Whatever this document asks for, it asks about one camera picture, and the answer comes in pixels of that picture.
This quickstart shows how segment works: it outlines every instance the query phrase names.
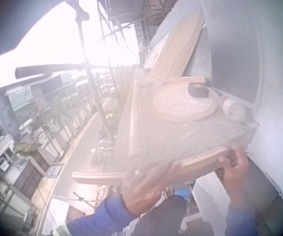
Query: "blue sleeve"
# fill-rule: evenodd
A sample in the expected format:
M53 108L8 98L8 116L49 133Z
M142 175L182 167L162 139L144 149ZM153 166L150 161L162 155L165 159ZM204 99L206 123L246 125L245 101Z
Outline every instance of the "blue sleeve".
M72 236L108 236L119 232L136 219L124 205L121 196L105 199L93 215L66 224Z
M247 204L229 206L226 217L226 236L258 236L252 210Z

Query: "metal pole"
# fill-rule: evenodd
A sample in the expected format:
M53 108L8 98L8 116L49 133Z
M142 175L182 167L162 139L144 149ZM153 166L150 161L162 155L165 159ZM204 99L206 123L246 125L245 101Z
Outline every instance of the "metal pole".
M101 17L102 12L100 11L99 0L97 0L97 6L98 6L98 12L99 12L99 20L100 20L102 37L103 37L104 45L106 45L106 38L104 37L104 31L103 31L103 25L102 25L102 17ZM114 74L113 74L113 70L112 70L112 67L111 67L111 63L110 63L109 57L108 57L108 65L109 65L109 68L110 68L111 79L112 79L112 81L114 83L114 88L115 88L115 92L117 94L118 102L120 104L121 109L123 109L123 105L122 105L122 101L121 101L121 96L120 96L120 94L118 92L117 84L116 84L116 81L115 81L115 77L114 77Z
M97 90L96 90L96 84L95 84L95 82L93 80L92 72L91 72L91 69L90 69L90 63L89 63L89 60L88 60L88 58L86 56L84 34L83 34L81 18L77 16L76 17L76 22L77 22L77 26L78 26L79 39L80 39L82 50L83 50L83 57L84 57L86 75L87 75L87 78L88 78L89 86L91 88L93 100L94 100L95 105L97 107L98 113L101 116L101 120L102 120L103 126L104 126L104 128L106 130L107 136L108 136L111 144L114 145L114 136L113 136L113 134L110 131L110 127L109 127L108 121L106 119L106 115L104 113L104 110L103 110L100 98L99 98Z

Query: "hand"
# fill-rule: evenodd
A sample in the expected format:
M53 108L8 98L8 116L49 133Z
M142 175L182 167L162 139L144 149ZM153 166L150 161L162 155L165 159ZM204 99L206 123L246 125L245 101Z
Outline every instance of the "hand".
M221 182L231 199L231 203L242 205L245 202L242 184L248 171L249 162L241 145L232 145L231 148L233 156L220 156L218 158L224 170Z
M165 187L170 185L179 167L178 162L155 167L148 163L132 170L123 182L122 199L127 210L133 215L149 211L161 198Z

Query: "sky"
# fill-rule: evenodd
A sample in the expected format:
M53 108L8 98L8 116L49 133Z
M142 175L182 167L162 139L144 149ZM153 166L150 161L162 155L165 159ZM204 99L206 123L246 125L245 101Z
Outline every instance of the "sky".
M134 28L124 31L129 52L124 54L111 38L106 45L101 40L102 32L99 22L96 0L80 0L81 7L88 12L90 20L83 22L87 57L91 64L107 65L107 58L124 61L124 64L137 63L138 44ZM0 56L0 87L17 82L15 68L19 66L80 63L83 61L76 13L65 2L45 15L24 37L18 47ZM105 34L110 33L104 24Z

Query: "round wooden piece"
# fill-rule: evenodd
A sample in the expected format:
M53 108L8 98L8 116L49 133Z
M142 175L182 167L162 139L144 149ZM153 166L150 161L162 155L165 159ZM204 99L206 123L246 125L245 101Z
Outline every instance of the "round wooden piece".
M195 121L212 114L218 106L217 93L209 89L208 98L191 97L187 82L163 86L151 98L153 113L161 119L173 122Z

